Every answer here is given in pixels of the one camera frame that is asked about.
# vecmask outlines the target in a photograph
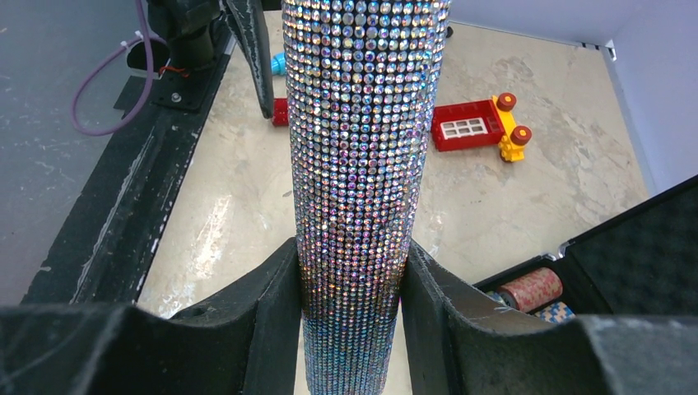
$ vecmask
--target sparkly cylinder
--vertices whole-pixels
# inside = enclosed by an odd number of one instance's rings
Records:
[[[283,3],[313,395],[383,391],[449,3]]]

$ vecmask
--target red toy block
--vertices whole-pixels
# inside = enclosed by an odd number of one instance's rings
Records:
[[[492,100],[434,108],[431,136],[438,151],[496,145],[505,130]]]
[[[285,98],[274,99],[274,115],[272,125],[288,126],[288,103]]]

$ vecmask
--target marble table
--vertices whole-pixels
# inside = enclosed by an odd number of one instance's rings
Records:
[[[267,14],[272,54],[281,14]],[[543,252],[647,198],[598,51],[454,25],[438,105],[510,91],[533,130],[526,160],[495,146],[430,147],[413,237],[475,282]],[[286,94],[276,77],[277,97]],[[237,280],[295,233],[287,128],[262,118],[235,50],[138,304],[169,317]],[[302,342],[295,393],[308,393]],[[399,321],[385,394],[410,393]]]

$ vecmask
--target white wall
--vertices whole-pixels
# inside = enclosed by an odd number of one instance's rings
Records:
[[[450,18],[549,40],[605,45],[646,3],[656,1],[662,0],[453,0]]]
[[[662,192],[698,174],[698,1],[658,0],[613,41],[635,150],[647,160],[650,192]]]

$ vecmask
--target white grid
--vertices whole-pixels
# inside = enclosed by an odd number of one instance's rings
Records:
[[[477,136],[487,134],[485,120],[482,118],[461,119],[459,121],[443,122],[441,132],[446,140],[450,138]]]

